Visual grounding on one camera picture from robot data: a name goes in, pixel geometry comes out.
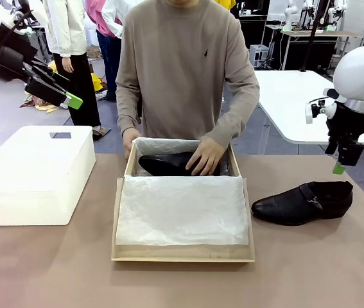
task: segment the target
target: blue jeans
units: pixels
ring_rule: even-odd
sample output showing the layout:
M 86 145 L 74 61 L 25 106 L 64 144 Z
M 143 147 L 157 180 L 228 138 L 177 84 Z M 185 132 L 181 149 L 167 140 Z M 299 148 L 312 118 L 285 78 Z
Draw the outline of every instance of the blue jeans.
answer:
M 122 41 L 116 37 L 106 37 L 96 30 L 107 82 L 106 99 L 116 98 L 116 76 L 119 70 L 120 50 Z

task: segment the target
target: yellow shirt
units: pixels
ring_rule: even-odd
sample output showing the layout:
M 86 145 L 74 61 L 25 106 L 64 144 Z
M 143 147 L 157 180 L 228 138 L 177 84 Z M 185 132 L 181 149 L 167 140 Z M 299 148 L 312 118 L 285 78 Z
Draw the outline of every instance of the yellow shirt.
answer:
M 236 0 L 215 0 L 220 5 L 224 6 L 229 11 L 232 9 L 232 7 L 236 4 Z

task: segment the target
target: pink shirt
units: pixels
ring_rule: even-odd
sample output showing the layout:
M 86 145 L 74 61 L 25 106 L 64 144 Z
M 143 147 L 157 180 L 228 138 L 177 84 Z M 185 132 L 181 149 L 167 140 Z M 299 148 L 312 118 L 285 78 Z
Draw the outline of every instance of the pink shirt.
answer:
M 86 12 L 98 31 L 106 37 L 115 37 L 102 17 L 102 8 L 106 0 L 86 0 Z

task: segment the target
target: brown sweater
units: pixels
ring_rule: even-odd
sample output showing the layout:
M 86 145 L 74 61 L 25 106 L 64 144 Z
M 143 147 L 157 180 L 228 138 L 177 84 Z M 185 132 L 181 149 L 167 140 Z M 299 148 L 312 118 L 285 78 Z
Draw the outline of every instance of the brown sweater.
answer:
M 223 82 L 234 98 L 220 116 Z M 126 16 L 119 72 L 117 121 L 136 126 L 143 98 L 143 135 L 199 139 L 224 147 L 245 128 L 259 101 L 240 23 L 213 0 L 176 8 L 145 0 Z

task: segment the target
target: shoe heel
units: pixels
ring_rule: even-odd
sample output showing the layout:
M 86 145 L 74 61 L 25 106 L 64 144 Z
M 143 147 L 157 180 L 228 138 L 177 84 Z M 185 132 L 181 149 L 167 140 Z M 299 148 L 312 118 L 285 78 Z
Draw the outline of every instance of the shoe heel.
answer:
M 346 214 L 348 209 L 337 210 L 333 212 L 325 212 L 322 214 L 322 219 L 333 219 L 333 218 L 341 218 Z

